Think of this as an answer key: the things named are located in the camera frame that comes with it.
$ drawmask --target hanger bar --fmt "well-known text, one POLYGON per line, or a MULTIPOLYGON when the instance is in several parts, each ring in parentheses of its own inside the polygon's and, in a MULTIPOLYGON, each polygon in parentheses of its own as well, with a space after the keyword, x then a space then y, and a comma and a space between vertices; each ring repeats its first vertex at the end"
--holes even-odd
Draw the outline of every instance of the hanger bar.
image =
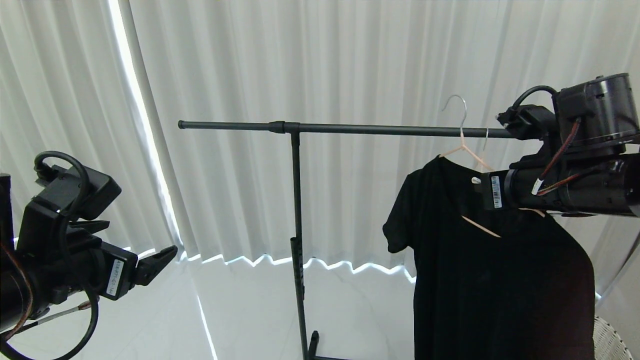
MULTIPOLYGON (((370 135, 410 135, 410 136, 460 136, 459 127, 435 126, 389 126, 389 125, 348 125, 348 124, 303 124, 299 122, 204 122, 178 121, 181 129, 219 129, 271 131, 272 133, 331 133, 331 134, 370 134, 370 135)), ((464 135, 469 138, 512 138, 504 129, 485 127, 466 127, 464 135)))

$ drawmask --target black t-shirt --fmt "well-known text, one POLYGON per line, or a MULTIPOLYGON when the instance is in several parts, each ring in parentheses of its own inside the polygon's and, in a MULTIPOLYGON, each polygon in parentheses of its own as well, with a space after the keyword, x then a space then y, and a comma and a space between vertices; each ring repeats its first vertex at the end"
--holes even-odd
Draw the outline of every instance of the black t-shirt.
POLYGON ((478 175, 430 161, 407 176, 383 226, 390 252, 415 253, 415 358, 593 360, 588 255, 550 215, 483 210, 478 175))

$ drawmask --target clothes rack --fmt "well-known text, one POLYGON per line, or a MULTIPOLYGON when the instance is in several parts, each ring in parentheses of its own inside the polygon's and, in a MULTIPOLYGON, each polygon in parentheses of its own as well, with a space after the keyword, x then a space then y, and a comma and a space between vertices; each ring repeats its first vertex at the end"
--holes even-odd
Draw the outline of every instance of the clothes rack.
MULTIPOLYGON (((296 218, 296 236, 291 238, 291 258, 296 287, 298 322, 303 360, 345 360, 337 357, 323 357, 316 354, 320 335, 313 331, 311 341, 307 342, 307 323, 305 319, 305 285, 302 262, 302 204, 300 188, 300 133, 368 134, 368 135, 405 135, 405 136, 441 136, 458 137, 459 127, 431 126, 382 126, 382 125, 345 125, 345 124, 304 124, 299 122, 275 121, 256 122, 187 122, 178 121, 180 129, 217 129, 270 131, 291 135, 293 197, 296 218)), ((471 138, 512 138, 504 129, 464 128, 463 134, 471 138)))

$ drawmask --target rack foot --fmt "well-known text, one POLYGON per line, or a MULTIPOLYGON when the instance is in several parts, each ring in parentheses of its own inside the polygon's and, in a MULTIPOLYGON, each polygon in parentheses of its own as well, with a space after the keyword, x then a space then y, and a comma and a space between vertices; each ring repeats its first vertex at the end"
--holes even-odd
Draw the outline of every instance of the rack foot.
POLYGON ((311 341, 309 342, 309 360, 345 360, 338 359, 337 357, 317 356, 318 342, 320 342, 320 334, 317 330, 314 330, 313 334, 311 334, 311 341))

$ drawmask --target curtain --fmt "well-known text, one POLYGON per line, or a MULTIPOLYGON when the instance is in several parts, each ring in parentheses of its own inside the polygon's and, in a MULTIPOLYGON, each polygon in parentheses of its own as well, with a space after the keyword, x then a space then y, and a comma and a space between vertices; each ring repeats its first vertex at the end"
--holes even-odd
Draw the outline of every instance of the curtain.
MULTIPOLYGON (((640 3, 583 1, 142 1, 136 43, 173 169, 169 191, 189 256, 289 254, 294 234, 289 139, 182 131, 178 120, 497 127, 527 88, 640 70, 640 3)), ((531 103, 550 107, 546 95, 531 103)), ((381 225, 405 176, 457 139, 302 134, 305 260, 391 268, 381 225)), ((480 150, 483 140, 470 140, 480 150)), ((491 139, 506 168, 538 142, 491 139)), ((473 167, 470 157, 452 160, 473 167)), ((591 252, 612 218, 559 219, 591 252)), ((621 247, 630 246, 625 223, 621 247)))
POLYGON ((42 190, 33 158, 57 150, 122 188, 100 217, 111 221, 103 240, 136 252, 177 241, 106 2, 0 1, 0 69, 0 170, 12 176, 16 236, 24 206, 42 190))

